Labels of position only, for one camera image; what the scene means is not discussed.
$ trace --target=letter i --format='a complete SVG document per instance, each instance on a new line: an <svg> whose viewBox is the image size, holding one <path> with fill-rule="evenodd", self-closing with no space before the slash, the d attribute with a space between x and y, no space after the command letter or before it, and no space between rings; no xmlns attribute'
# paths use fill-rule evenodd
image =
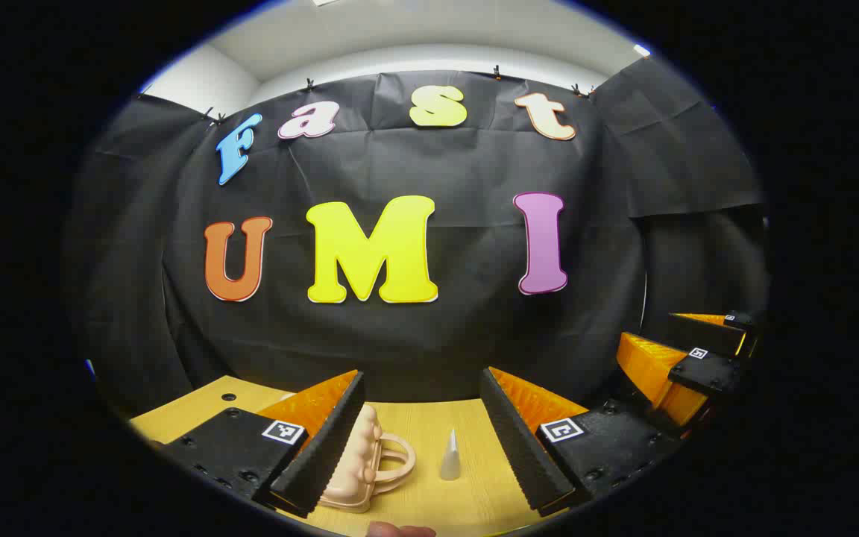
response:
<svg viewBox="0 0 859 537"><path fill-rule="evenodd" d="M526 274L519 280L522 295L556 292L569 277L559 266L558 214L562 198L546 192L525 192L512 204L526 219Z"/></svg>

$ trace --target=letter m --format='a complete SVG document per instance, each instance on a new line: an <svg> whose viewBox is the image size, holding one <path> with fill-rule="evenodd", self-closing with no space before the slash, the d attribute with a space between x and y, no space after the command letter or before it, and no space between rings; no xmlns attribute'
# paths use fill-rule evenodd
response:
<svg viewBox="0 0 859 537"><path fill-rule="evenodd" d="M337 281L339 264L354 294L365 301L386 262L386 282L380 288L385 302L436 300L426 249L427 219L433 210L430 198L393 198L368 238L347 204L331 201L310 207L307 221L316 229L316 258L314 285L307 289L307 297L324 303L347 298L347 288Z"/></svg>

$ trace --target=white wall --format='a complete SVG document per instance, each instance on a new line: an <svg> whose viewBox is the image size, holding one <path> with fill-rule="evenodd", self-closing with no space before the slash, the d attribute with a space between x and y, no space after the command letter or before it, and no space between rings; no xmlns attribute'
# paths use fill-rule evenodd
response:
<svg viewBox="0 0 859 537"><path fill-rule="evenodd" d="M217 119L218 113L229 116L246 108L258 85L257 79L236 61L211 45L202 45L154 76L146 83L145 94L201 113L213 106L208 116Z"/></svg>
<svg viewBox="0 0 859 537"><path fill-rule="evenodd" d="M480 47L480 45L406 45L406 47L376 48L356 52L320 63L284 72L263 82L248 99L251 106L275 96L306 88L306 79L314 84L340 81L352 76L375 75L394 71L477 71L492 72L499 66L501 75L528 78L571 90L589 91L599 86L606 76L551 57L515 51L510 48Z"/></svg>

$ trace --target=wooden table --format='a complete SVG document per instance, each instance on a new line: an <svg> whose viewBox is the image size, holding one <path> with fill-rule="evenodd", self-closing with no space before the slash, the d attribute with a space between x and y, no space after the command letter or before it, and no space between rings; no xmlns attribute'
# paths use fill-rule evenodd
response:
<svg viewBox="0 0 859 537"><path fill-rule="evenodd" d="M168 443L224 408L235 406L259 412L288 393L222 377L133 418L130 424L146 438ZM223 394L234 394L236 399L224 401ZM529 509L481 400L368 404L376 409L386 432L402 436L415 450L416 466L408 482L373 497L371 509L366 513L318 506L304 520L277 512L350 537L364 537L371 521L432 527L439 537L481 537L546 520ZM453 428L462 474L459 479L446 482L439 478L439 465ZM384 463L383 469L392 465L395 462Z"/></svg>

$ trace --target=letter u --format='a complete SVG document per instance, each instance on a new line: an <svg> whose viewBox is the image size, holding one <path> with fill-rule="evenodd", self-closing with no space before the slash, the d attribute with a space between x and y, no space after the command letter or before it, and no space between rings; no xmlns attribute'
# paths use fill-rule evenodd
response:
<svg viewBox="0 0 859 537"><path fill-rule="evenodd" d="M234 233L234 224L218 222L204 229L207 248L204 252L204 279L207 288L219 300L243 302L254 296L260 286L263 266L263 237L273 221L265 216L248 218L241 231L248 238L245 246L245 272L238 280L227 277L227 239Z"/></svg>

